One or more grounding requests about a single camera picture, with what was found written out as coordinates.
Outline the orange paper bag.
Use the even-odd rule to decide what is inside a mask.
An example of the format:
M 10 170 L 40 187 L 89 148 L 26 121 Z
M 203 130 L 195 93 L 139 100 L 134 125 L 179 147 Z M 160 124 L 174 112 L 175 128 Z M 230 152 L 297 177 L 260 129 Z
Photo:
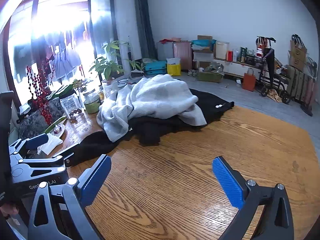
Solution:
M 253 92 L 255 88 L 256 78 L 251 67 L 248 68 L 247 72 L 244 73 L 244 79 L 242 82 L 242 88 Z

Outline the brown cardboard boxes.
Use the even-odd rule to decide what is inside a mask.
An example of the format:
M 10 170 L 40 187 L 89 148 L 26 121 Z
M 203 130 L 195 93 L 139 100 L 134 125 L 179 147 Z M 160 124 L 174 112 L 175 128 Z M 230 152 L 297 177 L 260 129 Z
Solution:
M 307 48 L 304 46 L 302 39 L 297 34 L 293 34 L 291 36 L 289 53 L 289 65 L 302 72 L 305 66 Z

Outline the teal suitcase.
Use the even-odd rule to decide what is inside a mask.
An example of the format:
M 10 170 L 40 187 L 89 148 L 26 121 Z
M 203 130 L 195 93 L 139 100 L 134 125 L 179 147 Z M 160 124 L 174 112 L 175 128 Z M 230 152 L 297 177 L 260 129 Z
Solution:
M 153 61 L 147 63 L 144 72 L 146 73 L 146 75 L 167 74 L 167 62 Z

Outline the pink suitcase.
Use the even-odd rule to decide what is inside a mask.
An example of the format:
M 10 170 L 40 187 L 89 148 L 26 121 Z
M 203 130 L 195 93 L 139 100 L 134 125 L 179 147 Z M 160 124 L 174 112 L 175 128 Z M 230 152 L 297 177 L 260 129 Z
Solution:
M 174 57 L 180 59 L 181 70 L 190 70 L 193 66 L 193 51 L 189 41 L 174 42 Z

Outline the olive green crate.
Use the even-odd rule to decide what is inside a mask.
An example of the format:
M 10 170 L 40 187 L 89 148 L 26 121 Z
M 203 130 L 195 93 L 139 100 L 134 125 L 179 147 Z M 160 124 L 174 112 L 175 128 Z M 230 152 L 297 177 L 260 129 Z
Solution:
M 223 75 L 220 73 L 199 72 L 197 79 L 199 81 L 220 83 L 223 79 Z

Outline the yellow bag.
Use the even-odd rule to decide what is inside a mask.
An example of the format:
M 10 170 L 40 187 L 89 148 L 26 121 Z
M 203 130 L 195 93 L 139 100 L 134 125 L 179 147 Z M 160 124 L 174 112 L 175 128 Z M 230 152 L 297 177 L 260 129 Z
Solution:
M 181 76 L 180 58 L 167 59 L 167 73 L 171 76 Z

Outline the green potted plant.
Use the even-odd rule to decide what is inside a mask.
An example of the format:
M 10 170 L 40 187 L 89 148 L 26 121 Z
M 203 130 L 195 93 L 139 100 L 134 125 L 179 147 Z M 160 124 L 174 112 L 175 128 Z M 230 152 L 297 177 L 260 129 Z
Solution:
M 131 48 L 131 44 L 129 42 L 115 40 L 103 45 L 101 49 L 106 55 L 97 57 L 92 62 L 89 72 L 94 71 L 98 77 L 103 76 L 103 81 L 112 80 L 115 74 L 124 74 L 123 60 L 120 55 L 121 47 L 129 49 Z

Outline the dark grey curtain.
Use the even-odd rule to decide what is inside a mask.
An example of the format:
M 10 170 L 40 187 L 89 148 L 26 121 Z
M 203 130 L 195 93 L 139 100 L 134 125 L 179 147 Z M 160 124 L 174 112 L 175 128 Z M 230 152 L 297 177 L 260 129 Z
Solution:
M 149 16 L 148 0 L 135 0 L 137 29 L 142 58 L 157 58 Z

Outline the black garment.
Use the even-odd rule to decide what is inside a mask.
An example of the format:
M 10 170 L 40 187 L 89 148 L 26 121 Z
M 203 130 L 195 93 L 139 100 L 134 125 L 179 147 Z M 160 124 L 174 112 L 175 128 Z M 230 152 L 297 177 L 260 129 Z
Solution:
M 207 122 L 210 124 L 219 121 L 223 114 L 234 107 L 234 102 L 228 102 L 214 94 L 191 89 L 191 93 L 198 97 L 196 103 Z M 94 159 L 102 154 L 108 154 L 115 149 L 122 140 L 129 140 L 132 136 L 139 139 L 143 146 L 157 146 L 161 137 L 168 133 L 181 131 L 199 131 L 204 126 L 191 126 L 183 122 L 178 116 L 168 119 L 157 119 L 152 117 L 138 117 L 129 121 L 131 131 L 125 133 L 120 139 L 112 142 L 108 139 L 105 131 L 97 131 L 86 136 L 80 144 L 76 145 L 73 155 L 66 160 L 66 165 L 76 166 L 84 161 Z

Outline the grey knit sweater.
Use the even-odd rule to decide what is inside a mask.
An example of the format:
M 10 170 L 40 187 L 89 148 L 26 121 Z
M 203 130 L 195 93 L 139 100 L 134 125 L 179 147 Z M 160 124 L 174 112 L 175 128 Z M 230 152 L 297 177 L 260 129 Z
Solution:
M 198 100 L 187 83 L 169 74 L 144 77 L 106 98 L 99 107 L 97 123 L 112 142 L 129 131 L 129 120 L 138 117 L 168 119 L 178 116 L 188 125 L 204 126 L 207 122 L 196 104 Z

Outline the red berry branches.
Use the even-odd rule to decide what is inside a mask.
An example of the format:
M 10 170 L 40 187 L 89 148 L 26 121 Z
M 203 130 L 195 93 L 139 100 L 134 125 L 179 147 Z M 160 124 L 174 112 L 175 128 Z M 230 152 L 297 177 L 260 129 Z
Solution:
M 40 111 L 46 123 L 51 125 L 53 117 L 49 110 L 47 96 L 49 89 L 47 88 L 46 71 L 48 70 L 48 61 L 42 61 L 41 67 L 37 68 L 37 74 L 32 70 L 31 66 L 26 67 L 29 91 L 31 93 L 31 101 Z

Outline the glass jar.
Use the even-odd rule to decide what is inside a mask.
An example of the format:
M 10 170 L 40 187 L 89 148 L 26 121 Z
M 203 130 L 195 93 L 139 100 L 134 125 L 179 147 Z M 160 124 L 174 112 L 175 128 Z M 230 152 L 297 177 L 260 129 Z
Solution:
M 101 105 L 100 96 L 95 88 L 86 89 L 83 93 L 84 106 L 88 114 L 97 113 Z

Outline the black wheeled cart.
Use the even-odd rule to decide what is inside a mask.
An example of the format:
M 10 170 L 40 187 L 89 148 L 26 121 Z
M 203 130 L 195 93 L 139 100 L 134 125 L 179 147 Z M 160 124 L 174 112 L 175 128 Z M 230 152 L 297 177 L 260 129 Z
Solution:
M 288 105 L 291 101 L 290 95 L 285 89 L 288 84 L 287 79 L 276 73 L 275 51 L 272 42 L 276 40 L 272 37 L 258 36 L 255 44 L 257 47 L 255 63 L 260 69 L 258 83 L 259 93 L 262 97 L 268 97 L 275 102 L 282 102 Z

